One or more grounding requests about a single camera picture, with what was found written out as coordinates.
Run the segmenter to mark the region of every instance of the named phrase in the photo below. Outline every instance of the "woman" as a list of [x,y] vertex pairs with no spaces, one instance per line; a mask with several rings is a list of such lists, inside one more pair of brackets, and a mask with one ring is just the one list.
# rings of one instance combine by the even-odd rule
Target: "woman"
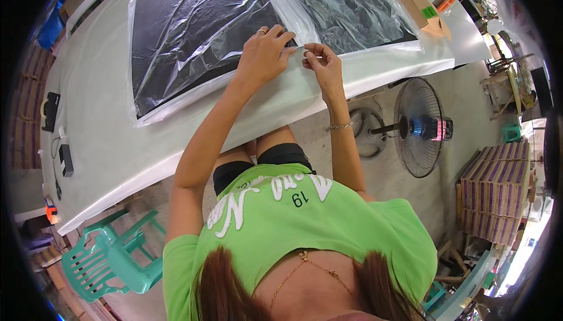
[[[334,180],[315,174],[288,127],[219,154],[250,97],[285,70],[295,37],[262,27],[180,159],[164,251],[169,320],[412,319],[436,249],[410,204],[366,193],[340,59],[305,45],[330,114]],[[211,172],[218,204],[202,220]]]

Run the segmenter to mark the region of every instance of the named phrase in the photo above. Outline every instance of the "woman's right hand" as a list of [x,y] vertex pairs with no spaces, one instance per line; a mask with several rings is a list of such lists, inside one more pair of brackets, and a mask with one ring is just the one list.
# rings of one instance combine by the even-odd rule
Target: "woman's right hand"
[[323,100],[328,104],[345,99],[340,58],[322,43],[306,43],[305,50],[303,67],[315,72]]

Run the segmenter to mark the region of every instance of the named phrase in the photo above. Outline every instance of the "white table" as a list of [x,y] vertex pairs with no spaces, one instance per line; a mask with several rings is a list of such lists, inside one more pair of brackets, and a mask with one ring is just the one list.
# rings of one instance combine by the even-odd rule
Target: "white table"
[[[62,46],[47,78],[47,92],[61,94],[55,133],[42,131],[45,191],[59,212],[64,235],[84,220],[127,196],[174,174],[195,130],[219,99],[215,92],[167,120],[134,128],[126,110],[130,96],[127,6],[130,0],[104,0]],[[461,5],[444,20],[452,41],[422,32],[424,51],[377,49],[366,58],[342,58],[346,96],[356,96],[400,78],[420,76],[489,58],[479,31]],[[238,117],[223,146],[228,150],[326,108],[313,72],[290,58],[287,70],[260,90]],[[72,177],[63,177],[51,146],[63,127]],[[62,191],[55,194],[55,172]]]

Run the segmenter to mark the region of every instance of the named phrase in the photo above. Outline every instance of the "concrete floor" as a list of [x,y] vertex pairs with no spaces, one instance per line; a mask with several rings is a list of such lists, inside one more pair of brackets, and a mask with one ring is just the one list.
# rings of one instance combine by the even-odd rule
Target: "concrete floor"
[[[449,239],[461,241],[461,233],[455,225],[455,182],[479,150],[501,144],[500,127],[510,122],[509,117],[489,120],[491,107],[479,84],[479,81],[487,77],[488,71],[483,62],[471,63],[455,71],[442,71],[426,77],[436,89],[446,116],[454,121],[454,137],[445,144],[439,165],[429,176],[416,179],[404,170],[392,139],[389,139],[380,156],[362,162],[368,193],[380,201],[397,197],[407,199],[437,247]],[[380,88],[381,93],[375,96],[383,110],[386,124],[391,123],[396,96],[401,87],[402,85],[399,85],[388,89],[385,86]],[[350,109],[375,105],[369,97],[351,103]],[[323,131],[328,125],[328,112],[324,110],[292,123],[290,127],[317,173],[332,178],[330,134]],[[116,221],[114,226],[118,232],[124,232],[153,208],[159,211],[157,221],[165,225],[168,219],[168,191],[171,183],[172,177],[166,178],[140,191],[139,198],[130,197],[124,200],[124,203],[88,220],[81,228],[123,207],[127,207],[130,214]],[[204,217],[207,217],[215,203],[210,179],[203,203]],[[161,255],[165,243],[164,236],[154,229],[148,230],[146,235],[149,251],[157,256]],[[78,240],[75,231],[69,234],[69,240]],[[134,292],[126,295],[114,293],[106,295],[104,299],[123,321],[165,320],[161,281],[144,295]]]

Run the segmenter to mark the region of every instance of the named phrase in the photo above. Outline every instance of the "stacked cardboard boxes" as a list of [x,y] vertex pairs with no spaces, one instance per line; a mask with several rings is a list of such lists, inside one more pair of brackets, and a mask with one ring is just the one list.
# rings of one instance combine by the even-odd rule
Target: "stacked cardboard boxes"
[[462,229],[493,243],[512,244],[526,204],[530,145],[486,147],[461,178]]

